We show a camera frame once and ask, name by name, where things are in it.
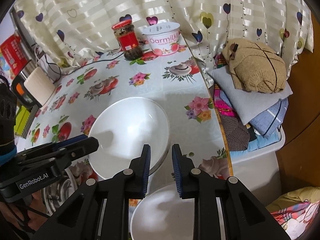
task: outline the yogurt tub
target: yogurt tub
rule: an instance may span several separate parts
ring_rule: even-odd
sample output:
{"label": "yogurt tub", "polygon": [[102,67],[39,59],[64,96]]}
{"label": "yogurt tub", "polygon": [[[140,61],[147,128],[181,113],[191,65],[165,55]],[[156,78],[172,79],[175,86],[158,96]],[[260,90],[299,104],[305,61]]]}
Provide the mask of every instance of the yogurt tub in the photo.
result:
{"label": "yogurt tub", "polygon": [[146,36],[154,54],[167,56],[179,49],[179,28],[179,23],[159,23],[145,28],[142,34]]}

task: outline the jar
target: jar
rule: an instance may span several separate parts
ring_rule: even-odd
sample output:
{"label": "jar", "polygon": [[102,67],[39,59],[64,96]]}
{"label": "jar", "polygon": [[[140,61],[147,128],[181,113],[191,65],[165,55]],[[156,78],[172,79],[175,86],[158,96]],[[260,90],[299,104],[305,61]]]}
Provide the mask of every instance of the jar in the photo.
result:
{"label": "jar", "polygon": [[134,33],[132,20],[124,20],[113,25],[111,28],[127,60],[136,60],[142,57],[143,52]]}

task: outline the yogurt lid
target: yogurt lid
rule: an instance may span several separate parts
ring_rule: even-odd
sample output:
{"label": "yogurt lid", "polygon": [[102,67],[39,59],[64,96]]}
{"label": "yogurt lid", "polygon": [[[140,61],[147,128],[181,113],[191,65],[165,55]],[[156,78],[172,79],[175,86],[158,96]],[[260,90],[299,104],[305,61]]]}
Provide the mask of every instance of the yogurt lid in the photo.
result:
{"label": "yogurt lid", "polygon": [[176,22],[167,22],[151,25],[148,28],[142,30],[142,34],[155,35],[174,31],[180,28],[180,24]]}

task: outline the floral tablecloth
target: floral tablecloth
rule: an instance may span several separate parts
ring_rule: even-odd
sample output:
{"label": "floral tablecloth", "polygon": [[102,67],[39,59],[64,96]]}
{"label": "floral tablecloth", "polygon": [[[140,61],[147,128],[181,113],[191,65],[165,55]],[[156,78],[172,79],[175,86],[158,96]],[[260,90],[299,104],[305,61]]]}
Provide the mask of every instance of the floral tablecloth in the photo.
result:
{"label": "floral tablecloth", "polygon": [[[232,175],[229,153],[211,96],[184,39],[180,36],[178,51],[166,57],[155,55],[146,41],[141,43],[144,54],[140,59],[114,59],[119,53],[97,52],[93,64],[64,76],[55,98],[37,113],[26,148],[82,133],[88,135],[96,118],[108,106],[123,98],[141,96],[156,101],[165,110],[171,145],[180,144],[182,153],[196,167],[226,179]],[[99,62],[102,59],[114,60]],[[70,170],[78,185],[89,177],[98,178],[88,158],[77,160]],[[164,163],[150,176],[148,193],[173,181],[170,149]],[[136,200],[130,201],[130,206],[136,205]]]}

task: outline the curtain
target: curtain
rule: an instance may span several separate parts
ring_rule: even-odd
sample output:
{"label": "curtain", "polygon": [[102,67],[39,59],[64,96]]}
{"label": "curtain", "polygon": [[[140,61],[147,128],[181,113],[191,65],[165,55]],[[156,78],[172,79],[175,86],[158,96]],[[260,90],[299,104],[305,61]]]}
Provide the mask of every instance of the curtain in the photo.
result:
{"label": "curtain", "polygon": [[231,38],[260,41],[282,54],[290,69],[313,49],[311,12],[303,0],[16,0],[35,41],[61,67],[80,66],[119,47],[111,26],[132,19],[137,36],[149,25],[176,21],[202,71],[214,69]]}

